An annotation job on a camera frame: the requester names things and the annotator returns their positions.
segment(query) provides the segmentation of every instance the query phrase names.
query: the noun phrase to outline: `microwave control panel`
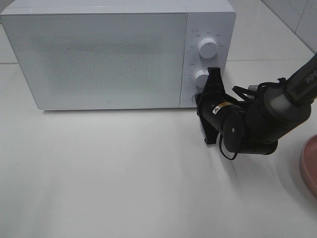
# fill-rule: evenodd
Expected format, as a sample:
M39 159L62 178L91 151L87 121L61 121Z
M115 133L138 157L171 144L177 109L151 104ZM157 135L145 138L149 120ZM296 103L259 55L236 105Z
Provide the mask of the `microwave control panel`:
M201 93L208 67L220 67L223 74L230 47L235 12L189 12L180 107L196 107L194 96Z

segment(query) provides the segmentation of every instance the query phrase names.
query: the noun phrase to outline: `microwave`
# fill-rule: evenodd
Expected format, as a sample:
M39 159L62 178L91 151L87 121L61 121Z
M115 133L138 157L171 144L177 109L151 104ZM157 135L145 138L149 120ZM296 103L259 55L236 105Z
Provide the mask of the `microwave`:
M16 0L0 15L41 110L196 107L235 18L226 0Z

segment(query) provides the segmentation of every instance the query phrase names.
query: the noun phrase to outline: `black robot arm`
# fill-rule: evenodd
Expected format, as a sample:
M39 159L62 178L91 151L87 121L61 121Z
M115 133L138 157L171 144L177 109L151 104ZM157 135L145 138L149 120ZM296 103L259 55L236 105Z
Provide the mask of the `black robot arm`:
M279 138L309 118L311 103L317 97L317 54L288 80L280 78L278 83L261 83L249 89L235 86L233 91L242 101L226 94L220 68L208 71L203 92L196 95L205 142L215 144L220 133L221 152L223 140L235 156L273 153Z

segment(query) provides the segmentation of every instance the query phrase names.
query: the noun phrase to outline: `tile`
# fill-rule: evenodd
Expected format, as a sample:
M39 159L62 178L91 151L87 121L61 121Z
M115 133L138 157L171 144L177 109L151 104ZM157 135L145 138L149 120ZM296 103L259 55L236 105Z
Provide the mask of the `tile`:
M277 82L278 78L289 78L308 59L296 60L251 60L228 61L223 74L223 82L228 93L235 95L231 88L235 85L248 87L263 82Z
M309 0L296 35L314 52L317 52L317 0Z
M237 19L228 60L296 60L313 55L263 2L229 1Z
M17 63L2 24L0 24L0 63Z
M307 0L262 0L293 32L303 14Z

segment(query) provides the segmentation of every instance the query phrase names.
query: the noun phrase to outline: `microwave knob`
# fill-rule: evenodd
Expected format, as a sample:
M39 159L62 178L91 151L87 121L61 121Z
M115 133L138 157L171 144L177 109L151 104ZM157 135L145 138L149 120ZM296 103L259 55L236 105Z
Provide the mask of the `microwave knob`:
M198 88L203 88L208 79L208 71L207 70L199 70L195 73L195 84Z
M211 59L217 54L217 40L212 37L202 39L198 43L198 50L201 57L205 59Z

